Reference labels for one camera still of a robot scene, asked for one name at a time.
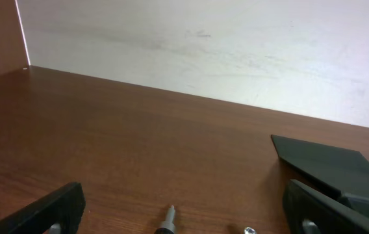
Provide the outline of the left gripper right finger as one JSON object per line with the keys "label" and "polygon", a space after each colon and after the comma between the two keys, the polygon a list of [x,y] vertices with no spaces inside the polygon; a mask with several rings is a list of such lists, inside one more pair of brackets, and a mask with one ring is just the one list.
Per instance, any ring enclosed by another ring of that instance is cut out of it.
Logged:
{"label": "left gripper right finger", "polygon": [[283,209],[291,233],[369,234],[369,217],[291,180],[283,194]]}

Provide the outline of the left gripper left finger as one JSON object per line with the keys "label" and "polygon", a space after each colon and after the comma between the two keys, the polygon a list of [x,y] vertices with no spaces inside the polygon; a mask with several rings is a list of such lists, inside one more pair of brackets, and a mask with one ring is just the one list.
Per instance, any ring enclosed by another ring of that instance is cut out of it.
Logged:
{"label": "left gripper left finger", "polygon": [[71,182],[0,220],[0,234],[39,234],[54,224],[76,234],[85,206],[81,184]]}

